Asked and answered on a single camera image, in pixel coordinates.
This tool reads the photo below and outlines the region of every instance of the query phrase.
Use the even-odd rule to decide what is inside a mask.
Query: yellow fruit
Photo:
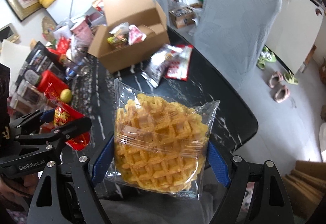
[[[72,99],[72,93],[69,89],[64,89],[60,94],[60,100],[64,103],[69,103]]]

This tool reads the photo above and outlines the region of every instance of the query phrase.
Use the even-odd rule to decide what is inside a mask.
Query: pink shoe
[[[267,85],[270,87],[270,88],[274,88],[279,82],[281,82],[283,80],[283,75],[278,72],[278,71],[275,71],[271,78],[269,79]]]
[[[283,85],[278,92],[274,95],[274,100],[277,103],[285,101],[290,96],[290,90]]]

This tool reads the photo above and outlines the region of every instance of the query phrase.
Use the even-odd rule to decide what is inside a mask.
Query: gray floor
[[[192,43],[187,33],[192,27],[174,29]],[[283,82],[291,95],[278,104],[272,98],[278,88],[270,89],[266,84],[276,70],[284,72],[278,62],[268,63],[264,71],[255,68],[253,76],[239,90],[255,114],[259,129],[257,135],[235,154],[248,162],[272,160],[284,175],[294,168],[296,160],[322,160],[318,135],[323,123],[320,111],[326,103],[326,86],[321,83],[318,66],[312,60],[303,74],[296,74],[298,86]]]

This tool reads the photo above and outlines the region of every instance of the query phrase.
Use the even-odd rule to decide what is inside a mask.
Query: red and white snack package
[[[129,39],[128,44],[133,45],[144,41],[146,38],[146,34],[142,33],[141,30],[137,28],[136,25],[129,26]]]
[[[178,44],[177,47],[182,48],[183,51],[171,62],[165,77],[169,79],[180,79],[182,81],[187,81],[190,57],[194,47],[190,44]]]

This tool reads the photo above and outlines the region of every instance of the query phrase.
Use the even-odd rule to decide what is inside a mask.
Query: black table
[[[169,28],[172,45],[188,44],[178,33]],[[118,73],[111,74],[93,56],[90,56],[91,69],[87,76],[72,81],[72,106],[92,119],[91,142],[80,152],[65,148],[64,162],[82,156],[92,156],[97,145],[114,128],[115,91],[113,81],[120,80],[144,93],[155,93],[174,98],[186,106],[200,106],[205,102],[221,100],[216,112],[211,136],[226,146],[230,152],[235,151],[251,139],[258,130],[258,122],[226,79],[196,49],[193,50],[188,81],[162,79],[159,87],[154,89],[141,76],[141,70],[148,62],[135,65]]]

